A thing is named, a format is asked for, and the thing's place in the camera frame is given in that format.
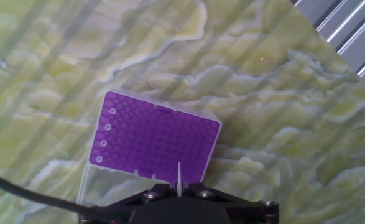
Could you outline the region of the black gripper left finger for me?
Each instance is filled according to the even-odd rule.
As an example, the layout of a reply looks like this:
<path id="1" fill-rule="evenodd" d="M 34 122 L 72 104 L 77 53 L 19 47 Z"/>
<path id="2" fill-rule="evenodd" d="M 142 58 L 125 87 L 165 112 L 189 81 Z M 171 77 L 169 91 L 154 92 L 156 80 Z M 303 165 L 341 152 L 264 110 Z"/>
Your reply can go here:
<path id="1" fill-rule="evenodd" d="M 105 222 L 93 217 L 87 217 L 86 215 L 78 216 L 79 224 L 100 224 L 100 223 L 130 223 L 133 211 L 141 205 L 148 204 L 150 202 L 156 202 L 161 199 L 176 196 L 176 192 L 169 184 L 155 184 L 151 189 L 139 192 L 128 198 L 120 200 L 118 202 L 111 203 L 107 206 L 93 205 L 93 208 L 101 215 L 110 214 L 116 216 L 116 219 L 111 222 Z"/>

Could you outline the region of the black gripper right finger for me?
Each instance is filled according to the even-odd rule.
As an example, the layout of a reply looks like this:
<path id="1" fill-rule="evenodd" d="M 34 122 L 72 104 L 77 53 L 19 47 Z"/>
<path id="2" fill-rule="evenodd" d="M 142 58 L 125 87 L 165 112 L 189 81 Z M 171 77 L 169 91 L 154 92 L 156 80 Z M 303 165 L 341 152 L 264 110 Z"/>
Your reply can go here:
<path id="1" fill-rule="evenodd" d="M 202 183 L 183 183 L 182 195 L 220 205 L 231 223 L 279 223 L 279 203 L 276 201 L 251 202 Z"/>

